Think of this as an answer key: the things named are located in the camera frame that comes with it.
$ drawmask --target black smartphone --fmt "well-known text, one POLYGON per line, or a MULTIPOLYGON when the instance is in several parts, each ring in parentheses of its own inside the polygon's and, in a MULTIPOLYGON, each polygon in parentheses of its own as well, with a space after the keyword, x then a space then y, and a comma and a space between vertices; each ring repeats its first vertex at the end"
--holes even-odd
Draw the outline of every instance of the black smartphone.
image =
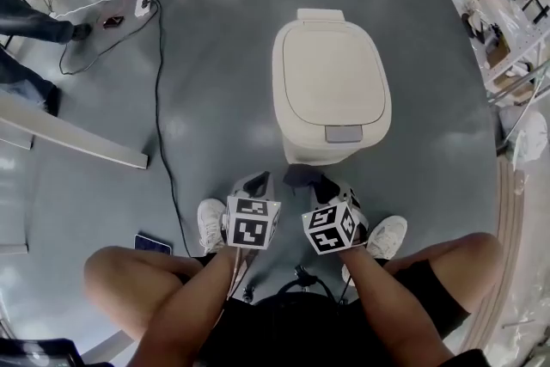
POLYGON ((157 239, 148 237, 143 233, 137 233, 134 237, 134 248, 141 249, 143 251, 157 251, 157 253, 172 255, 172 247, 170 245, 159 242, 157 239))
POLYGON ((122 15, 116 15, 115 17, 109 17, 103 22, 103 28, 117 28, 120 26, 120 23, 124 21, 124 17, 122 15))

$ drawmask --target person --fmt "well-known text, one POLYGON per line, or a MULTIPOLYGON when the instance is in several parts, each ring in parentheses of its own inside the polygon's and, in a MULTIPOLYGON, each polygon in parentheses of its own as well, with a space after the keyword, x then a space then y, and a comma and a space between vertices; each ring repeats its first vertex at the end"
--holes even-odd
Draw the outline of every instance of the person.
POLYGON ((280 291, 251 305, 228 299, 236 248, 224 246, 224 211, 215 199, 199 206, 204 257, 110 247, 87 260, 89 298, 139 341, 129 367, 191 366, 195 360, 245 366, 488 365, 477 350, 455 357, 442 338, 475 311, 500 277, 502 250, 494 236, 466 235, 392 260, 404 230, 388 222, 366 248, 339 252, 359 300, 338 305, 312 292, 280 291))
MULTIPOLYGON (((72 40, 85 40, 91 32, 92 27, 88 23, 73 25, 70 21, 57 21, 32 9, 22 0, 0 0, 0 34, 19 35, 64 45, 72 40)), ((0 89, 35 103, 44 103, 48 113, 58 115, 59 89, 17 62, 2 47, 0 89)))

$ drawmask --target white cable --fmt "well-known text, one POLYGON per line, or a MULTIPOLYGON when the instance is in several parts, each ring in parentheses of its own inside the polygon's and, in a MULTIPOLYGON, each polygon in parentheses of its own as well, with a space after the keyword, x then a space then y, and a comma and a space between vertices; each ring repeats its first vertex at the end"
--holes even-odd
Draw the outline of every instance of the white cable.
POLYGON ((86 8, 89 8, 89 7, 98 5, 99 3, 102 3, 102 2, 111 2, 111 1, 112 1, 112 0, 100 0, 100 1, 98 1, 98 2, 96 2, 96 3, 92 3, 91 5, 82 6, 81 8, 75 9, 74 11, 69 11, 68 13, 55 15, 55 16, 53 16, 52 18, 58 19, 59 17, 65 17, 66 15, 69 15, 69 14, 72 14, 72 13, 76 13, 77 11, 80 11, 80 10, 82 10, 82 9, 86 9, 86 8))

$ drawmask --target black shorts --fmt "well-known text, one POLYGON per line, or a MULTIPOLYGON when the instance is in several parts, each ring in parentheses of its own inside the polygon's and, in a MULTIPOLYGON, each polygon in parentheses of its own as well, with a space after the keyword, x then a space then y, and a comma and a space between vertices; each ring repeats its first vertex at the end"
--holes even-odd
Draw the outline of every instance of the black shorts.
MULTIPOLYGON (((208 255, 198 258, 203 265, 208 255)), ((427 260, 394 277, 424 307, 441 338, 468 317, 445 290, 427 260)), ((180 277, 182 283, 188 278, 180 277)), ((391 365, 357 300, 338 306, 327 297, 288 292, 255 305, 230 298, 222 317, 203 345, 205 365, 391 365)))

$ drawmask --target seated person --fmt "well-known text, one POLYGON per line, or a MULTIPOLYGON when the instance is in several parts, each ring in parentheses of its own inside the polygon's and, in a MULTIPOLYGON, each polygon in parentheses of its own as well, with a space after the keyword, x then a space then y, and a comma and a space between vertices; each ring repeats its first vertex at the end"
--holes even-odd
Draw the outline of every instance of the seated person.
POLYGON ((251 305, 227 299, 236 248, 224 246, 224 211, 215 199, 199 206, 205 257, 104 248, 89 258, 89 297, 139 341, 128 367, 191 367, 195 360, 253 367, 488 366, 482 351, 455 357, 442 338, 500 277, 495 237, 466 235, 393 259, 406 230, 386 219, 367 248, 339 252, 359 300, 339 306, 314 292, 275 290, 251 305))

